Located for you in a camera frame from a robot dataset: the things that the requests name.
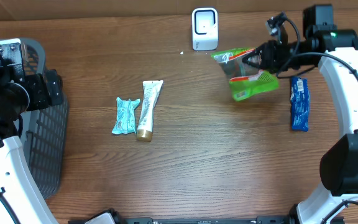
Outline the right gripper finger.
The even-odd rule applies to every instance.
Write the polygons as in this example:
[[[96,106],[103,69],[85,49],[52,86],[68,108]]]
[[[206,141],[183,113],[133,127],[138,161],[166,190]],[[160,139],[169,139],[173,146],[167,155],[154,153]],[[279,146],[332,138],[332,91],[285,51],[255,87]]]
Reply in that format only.
[[[243,61],[259,61],[260,55],[261,55],[260,49],[250,49],[249,52],[247,52],[242,60]]]
[[[259,63],[252,62],[249,59],[243,58],[242,62],[245,63],[245,64],[248,64],[250,67],[254,67],[254,68],[257,68],[257,69],[262,69],[262,67],[261,67],[261,65]]]

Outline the green red snack bag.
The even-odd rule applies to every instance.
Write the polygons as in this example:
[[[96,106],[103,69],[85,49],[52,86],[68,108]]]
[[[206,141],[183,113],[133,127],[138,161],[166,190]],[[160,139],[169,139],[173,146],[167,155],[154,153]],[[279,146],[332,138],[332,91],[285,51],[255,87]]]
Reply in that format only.
[[[223,70],[235,101],[279,88],[279,81],[274,75],[242,62],[253,51],[252,48],[236,48],[211,54]]]

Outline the blue snack packet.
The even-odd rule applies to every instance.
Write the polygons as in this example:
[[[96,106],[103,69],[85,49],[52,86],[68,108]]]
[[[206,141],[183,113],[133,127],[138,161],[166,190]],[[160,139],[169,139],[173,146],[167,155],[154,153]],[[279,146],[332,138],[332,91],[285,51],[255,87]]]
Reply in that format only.
[[[309,130],[308,120],[310,115],[310,91],[308,80],[300,77],[292,77],[291,81],[291,128],[293,131]]]

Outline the white tube gold cap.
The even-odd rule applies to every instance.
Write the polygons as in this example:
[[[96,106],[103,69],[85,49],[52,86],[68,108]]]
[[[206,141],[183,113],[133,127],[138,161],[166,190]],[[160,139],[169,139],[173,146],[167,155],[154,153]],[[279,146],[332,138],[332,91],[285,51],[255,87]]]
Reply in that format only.
[[[154,107],[158,101],[162,86],[163,80],[143,81],[144,97],[137,127],[137,140],[147,142],[152,140]]]

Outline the teal small packet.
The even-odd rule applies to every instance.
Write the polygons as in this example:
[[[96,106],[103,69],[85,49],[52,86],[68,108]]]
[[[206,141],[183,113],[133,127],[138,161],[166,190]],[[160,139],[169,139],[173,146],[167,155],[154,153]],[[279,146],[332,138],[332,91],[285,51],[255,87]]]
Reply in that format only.
[[[113,134],[136,133],[135,109],[139,106],[140,99],[122,100],[116,98],[117,113],[116,123],[112,129]]]

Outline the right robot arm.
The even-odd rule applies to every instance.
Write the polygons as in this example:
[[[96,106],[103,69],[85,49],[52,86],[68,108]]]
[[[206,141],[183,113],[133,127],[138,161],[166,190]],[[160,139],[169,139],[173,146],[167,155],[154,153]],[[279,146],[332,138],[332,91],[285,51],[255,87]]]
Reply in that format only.
[[[333,7],[317,4],[303,11],[303,28],[289,43],[281,13],[271,17],[267,29],[272,39],[254,50],[256,68],[280,74],[307,65],[324,77],[336,109],[340,139],[321,158],[320,184],[285,216],[261,216],[258,223],[342,223],[339,213],[358,205],[358,36],[338,29]]]

